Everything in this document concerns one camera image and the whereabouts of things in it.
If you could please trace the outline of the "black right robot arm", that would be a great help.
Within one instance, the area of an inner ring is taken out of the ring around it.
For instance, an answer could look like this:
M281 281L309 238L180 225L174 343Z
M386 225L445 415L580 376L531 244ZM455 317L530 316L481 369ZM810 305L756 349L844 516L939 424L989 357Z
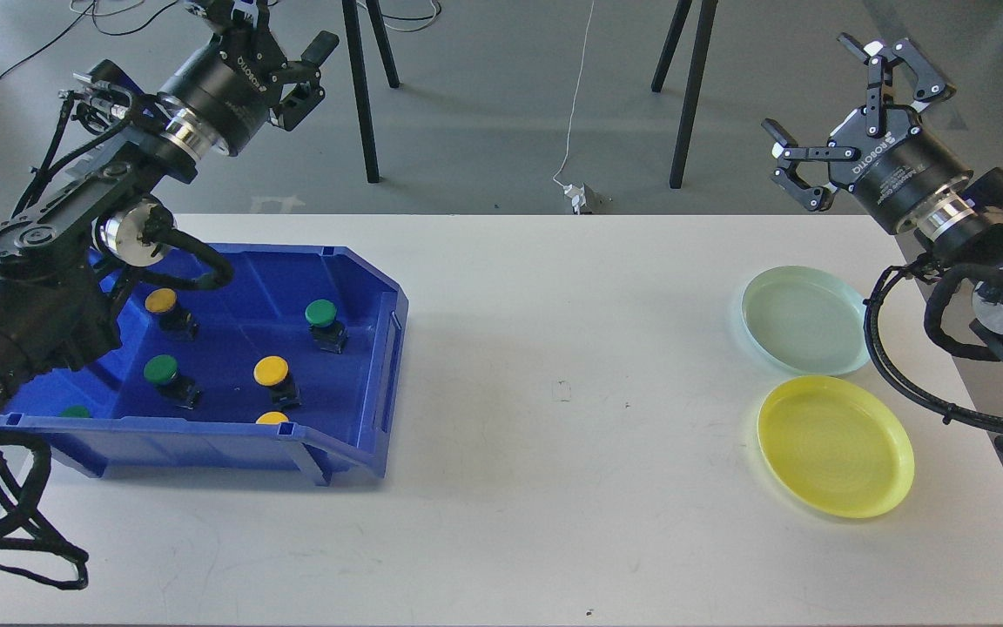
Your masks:
M925 130L922 111L955 88L916 44L838 40L864 65L863 104L824 146L800 146L776 120L772 181L805 210L823 212L833 194L851 194L891 235L912 232L923 247L908 265L891 266L866 301L863 333L877 372L921 408L1003 436L1003 417L961 408L920 388L889 358L879 330L881 307L901 280L932 286L923 317L932 344L961 360L1003 364L1003 168L975 175Z

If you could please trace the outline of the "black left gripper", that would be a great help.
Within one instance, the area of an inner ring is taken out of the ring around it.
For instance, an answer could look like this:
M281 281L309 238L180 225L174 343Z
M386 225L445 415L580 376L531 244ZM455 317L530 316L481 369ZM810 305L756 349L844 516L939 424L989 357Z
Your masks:
M286 61L268 29L267 1L182 1L180 7L215 35L158 94L208 124L219 136L220 151L238 155L269 118L276 128L293 131L322 103L321 67L339 46L337 35L320 31L298 61Z

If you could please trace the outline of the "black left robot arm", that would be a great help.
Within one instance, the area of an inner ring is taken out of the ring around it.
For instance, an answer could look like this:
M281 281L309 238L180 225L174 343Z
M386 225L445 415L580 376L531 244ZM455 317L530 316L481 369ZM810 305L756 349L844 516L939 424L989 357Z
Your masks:
M64 92L44 162L0 223L0 413L40 374L73 372L122 346L117 318L139 283L223 288L230 262L179 230L152 191L190 183L210 150L234 156L264 125L294 130L319 103L321 67L338 46L322 31L286 58L266 1L188 1L212 38L155 94L100 61ZM71 580L2 572L64 590L87 587L87 552L39 511L50 445L0 429L0 551L48 553Z

